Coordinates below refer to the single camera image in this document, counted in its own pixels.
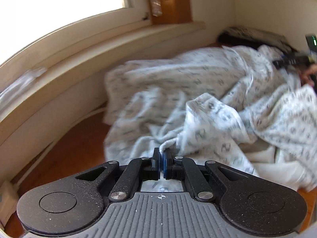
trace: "white wall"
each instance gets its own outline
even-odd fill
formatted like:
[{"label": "white wall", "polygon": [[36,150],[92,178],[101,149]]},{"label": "white wall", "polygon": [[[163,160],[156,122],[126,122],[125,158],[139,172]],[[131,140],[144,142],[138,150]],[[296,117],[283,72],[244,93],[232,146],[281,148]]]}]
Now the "white wall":
[{"label": "white wall", "polygon": [[195,40],[208,45],[216,41],[219,33],[235,24],[234,0],[191,0],[193,20],[202,20],[207,29],[195,33]]},{"label": "white wall", "polygon": [[308,49],[306,34],[317,34],[317,0],[236,0],[237,24],[282,34],[297,49]]}]

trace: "window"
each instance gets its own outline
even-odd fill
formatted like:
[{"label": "window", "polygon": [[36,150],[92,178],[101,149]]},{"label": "window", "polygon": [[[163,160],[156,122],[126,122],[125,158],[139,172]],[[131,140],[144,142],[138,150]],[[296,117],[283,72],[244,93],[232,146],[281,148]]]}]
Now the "window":
[{"label": "window", "polygon": [[91,24],[69,28],[63,37],[66,46],[141,21],[148,10],[147,0],[0,0],[0,64],[35,40],[82,19],[92,19]]}]

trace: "human hand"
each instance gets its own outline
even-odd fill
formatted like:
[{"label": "human hand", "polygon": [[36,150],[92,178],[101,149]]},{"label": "human hand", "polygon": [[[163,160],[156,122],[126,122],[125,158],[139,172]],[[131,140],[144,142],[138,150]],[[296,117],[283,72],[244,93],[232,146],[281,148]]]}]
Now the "human hand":
[{"label": "human hand", "polygon": [[310,75],[316,74],[316,73],[317,73],[317,64],[312,64],[308,69],[306,69],[303,72],[298,71],[302,85],[308,84],[308,85],[314,87],[315,83],[311,80]]}]

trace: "patterned blanket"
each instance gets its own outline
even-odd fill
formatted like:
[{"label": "patterned blanket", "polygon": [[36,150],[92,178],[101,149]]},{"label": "patterned blanket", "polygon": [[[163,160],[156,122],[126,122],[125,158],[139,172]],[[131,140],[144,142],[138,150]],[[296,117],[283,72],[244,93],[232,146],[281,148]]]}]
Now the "patterned blanket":
[{"label": "patterned blanket", "polygon": [[[298,189],[316,187],[317,99],[281,51],[201,48],[172,59],[129,61],[105,78],[107,160],[127,164],[171,148],[198,164],[216,160]],[[175,191],[177,181],[144,184]]]}]

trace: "electronic device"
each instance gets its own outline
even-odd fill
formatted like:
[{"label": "electronic device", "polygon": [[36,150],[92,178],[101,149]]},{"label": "electronic device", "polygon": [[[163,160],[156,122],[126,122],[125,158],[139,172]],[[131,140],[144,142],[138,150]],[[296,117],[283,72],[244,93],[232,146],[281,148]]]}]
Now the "electronic device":
[{"label": "electronic device", "polygon": [[[310,49],[309,53],[290,53],[283,55],[281,60],[273,61],[274,66],[277,69],[280,68],[287,68],[288,66],[292,65],[305,65],[307,68],[312,64],[317,63],[317,38],[315,35],[306,35],[306,40],[308,47]],[[317,93],[317,77],[315,74],[310,75],[311,80],[314,82],[314,90]]]},{"label": "electronic device", "polygon": [[[180,180],[183,192],[140,192],[145,180]],[[24,237],[297,236],[307,212],[294,190],[216,161],[172,157],[109,161],[25,193],[17,214]]]}]

